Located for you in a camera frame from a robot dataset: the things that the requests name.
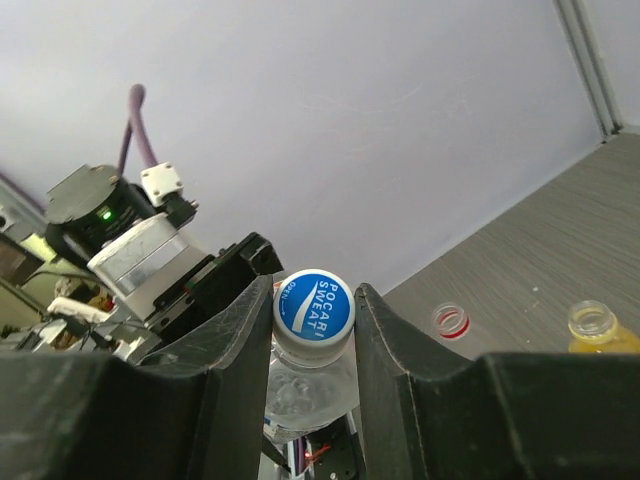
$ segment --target wood grain surface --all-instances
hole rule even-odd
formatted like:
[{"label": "wood grain surface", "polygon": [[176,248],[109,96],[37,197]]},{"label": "wood grain surface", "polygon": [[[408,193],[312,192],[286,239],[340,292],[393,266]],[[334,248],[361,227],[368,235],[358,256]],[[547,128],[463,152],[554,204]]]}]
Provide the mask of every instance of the wood grain surface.
[{"label": "wood grain surface", "polygon": [[566,351],[567,311],[585,299],[640,333],[640,136],[603,145],[385,298],[430,335],[434,308],[455,302],[467,340],[484,330],[503,350]]}]

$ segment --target cable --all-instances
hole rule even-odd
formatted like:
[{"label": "cable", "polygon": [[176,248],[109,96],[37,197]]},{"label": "cable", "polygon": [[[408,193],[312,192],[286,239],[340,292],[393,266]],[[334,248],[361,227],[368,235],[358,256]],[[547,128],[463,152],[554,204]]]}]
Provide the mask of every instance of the cable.
[{"label": "cable", "polygon": [[129,125],[131,126],[132,134],[135,136],[136,143],[138,144],[138,150],[140,150],[142,160],[148,167],[155,167],[158,165],[158,160],[156,160],[156,156],[151,149],[149,137],[147,136],[147,132],[142,121],[141,110],[142,102],[144,102],[144,95],[145,90],[142,85],[136,84],[131,87],[131,90],[129,91]]},{"label": "cable", "polygon": [[304,465],[304,443],[302,442],[302,438],[296,439],[296,442],[298,443],[298,455],[296,457],[296,460],[297,460],[296,470],[298,471],[298,474],[300,474],[304,470],[304,466],[305,466]]},{"label": "cable", "polygon": [[127,154],[129,153],[129,145],[131,145],[131,122],[127,122],[127,128],[124,130],[124,137],[122,137],[122,146],[120,147],[120,157],[118,158],[118,173],[122,175],[124,173],[124,167],[127,164]]}]

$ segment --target blue bottle cap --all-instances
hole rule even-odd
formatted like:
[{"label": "blue bottle cap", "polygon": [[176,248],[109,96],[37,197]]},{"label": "blue bottle cap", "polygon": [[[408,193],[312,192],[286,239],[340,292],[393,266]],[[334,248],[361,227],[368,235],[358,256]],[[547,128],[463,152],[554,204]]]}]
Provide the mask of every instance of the blue bottle cap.
[{"label": "blue bottle cap", "polygon": [[307,363],[333,361],[342,353],[355,319],[353,293],[337,275],[301,270],[278,287],[274,335],[288,354]]}]

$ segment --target plastic bottle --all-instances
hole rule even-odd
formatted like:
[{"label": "plastic bottle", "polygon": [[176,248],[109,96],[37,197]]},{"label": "plastic bottle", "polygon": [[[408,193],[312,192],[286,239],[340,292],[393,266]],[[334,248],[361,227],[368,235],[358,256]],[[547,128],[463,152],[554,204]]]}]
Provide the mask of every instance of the plastic bottle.
[{"label": "plastic bottle", "polygon": [[569,309],[572,353],[640,353],[640,338],[627,330],[604,303],[585,300]]},{"label": "plastic bottle", "polygon": [[470,360],[502,350],[498,342],[455,303],[444,303],[431,315],[432,338]]},{"label": "plastic bottle", "polygon": [[330,272],[302,270],[282,281],[273,313],[264,431],[285,443],[359,403],[353,294]]}]

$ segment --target bottle neck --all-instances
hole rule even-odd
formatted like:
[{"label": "bottle neck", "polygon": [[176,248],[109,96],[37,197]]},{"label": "bottle neck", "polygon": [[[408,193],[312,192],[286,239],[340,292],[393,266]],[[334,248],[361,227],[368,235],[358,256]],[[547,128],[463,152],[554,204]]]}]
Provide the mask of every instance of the bottle neck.
[{"label": "bottle neck", "polygon": [[445,340],[457,340],[469,332],[471,320],[464,309],[454,303],[440,305],[433,312],[433,325]]},{"label": "bottle neck", "polygon": [[601,345],[610,342],[616,337],[618,327],[618,319],[603,303],[586,300],[569,310],[569,330],[585,343]]},{"label": "bottle neck", "polygon": [[339,352],[331,355],[330,357],[313,358],[313,359],[300,358],[290,354],[289,352],[284,350],[282,347],[280,347],[280,345],[278,345],[278,342],[275,340],[275,338],[272,340],[271,350],[273,352],[273,355],[278,360],[280,360],[280,363],[282,363],[283,365],[293,370],[316,370],[318,368],[327,367],[332,363],[334,363],[336,360],[338,360],[342,356],[342,353],[344,352],[344,348],[343,348]]}]

